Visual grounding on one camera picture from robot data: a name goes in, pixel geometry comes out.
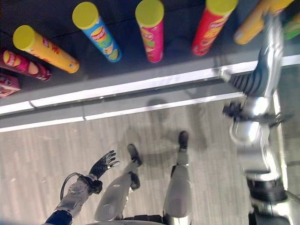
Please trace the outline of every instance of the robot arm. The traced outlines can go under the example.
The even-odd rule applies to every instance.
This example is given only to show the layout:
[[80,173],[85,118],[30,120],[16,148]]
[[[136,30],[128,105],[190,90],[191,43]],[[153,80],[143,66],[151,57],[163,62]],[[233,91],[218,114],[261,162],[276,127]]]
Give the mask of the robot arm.
[[237,146],[254,208],[250,224],[297,225],[300,200],[284,190],[278,157],[269,146],[270,127],[283,120],[281,114],[268,114],[281,72],[282,27],[278,17],[268,14],[265,20],[264,41],[253,73],[234,76],[222,71],[225,81],[247,95],[243,106],[231,102],[223,113],[233,118],[230,136]]
[[[98,179],[108,170],[120,164],[119,161],[113,162],[116,153],[110,151],[99,159],[91,168],[87,176],[73,173],[68,176],[63,184],[60,195],[60,203],[55,208],[53,214],[46,220],[43,225],[70,225],[73,219],[81,211],[82,205],[89,198],[89,195],[99,194],[102,190],[102,182]],[[72,184],[67,195],[63,196],[63,188],[67,180],[72,175],[78,175],[77,182]]]

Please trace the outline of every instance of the black shoe sole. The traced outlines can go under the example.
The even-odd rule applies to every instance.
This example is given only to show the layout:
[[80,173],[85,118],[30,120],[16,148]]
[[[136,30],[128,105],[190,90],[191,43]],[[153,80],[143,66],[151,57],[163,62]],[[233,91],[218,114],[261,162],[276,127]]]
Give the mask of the black shoe sole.
[[128,152],[130,154],[131,160],[133,160],[134,162],[137,162],[138,166],[142,165],[142,160],[139,156],[139,153],[136,149],[136,147],[133,144],[129,144],[127,146]]
[[186,149],[188,147],[188,132],[181,131],[178,137],[178,144],[180,148]]

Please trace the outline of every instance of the cable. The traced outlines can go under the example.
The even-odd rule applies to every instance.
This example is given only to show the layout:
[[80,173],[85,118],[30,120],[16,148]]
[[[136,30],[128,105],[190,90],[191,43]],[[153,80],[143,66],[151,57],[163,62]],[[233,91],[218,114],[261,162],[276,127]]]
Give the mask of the cable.
[[77,173],[77,172],[73,172],[71,173],[70,175],[68,175],[65,179],[65,181],[63,182],[62,186],[61,186],[61,190],[60,190],[60,200],[63,199],[64,197],[64,189],[65,189],[65,185],[66,183],[68,182],[68,180],[71,178],[71,177],[74,177],[74,176],[80,176],[80,173]]

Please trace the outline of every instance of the yellow can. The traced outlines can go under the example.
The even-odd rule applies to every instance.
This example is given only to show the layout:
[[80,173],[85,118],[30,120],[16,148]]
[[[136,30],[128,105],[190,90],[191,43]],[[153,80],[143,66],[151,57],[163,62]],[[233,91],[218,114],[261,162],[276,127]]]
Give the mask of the yellow can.
[[267,12],[274,15],[282,12],[294,0],[260,0],[252,12],[234,34],[234,41],[244,45],[252,40],[264,27],[263,16]]
[[79,69],[79,62],[61,48],[47,40],[30,26],[18,27],[13,35],[16,48],[28,52],[71,74]]

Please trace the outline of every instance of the yellow lid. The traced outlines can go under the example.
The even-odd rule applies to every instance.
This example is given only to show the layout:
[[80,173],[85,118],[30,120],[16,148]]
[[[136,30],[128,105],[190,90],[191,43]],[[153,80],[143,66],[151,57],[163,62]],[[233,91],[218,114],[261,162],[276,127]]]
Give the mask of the yellow lid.
[[28,25],[18,27],[13,35],[13,43],[16,48],[26,51],[35,41],[35,31]]
[[97,7],[89,1],[84,1],[77,5],[72,14],[75,26],[82,30],[92,28],[97,23],[98,18]]
[[230,14],[238,4],[238,0],[206,0],[207,9],[215,15]]
[[143,27],[155,27],[164,18],[164,5],[160,0],[142,0],[135,9],[137,23]]

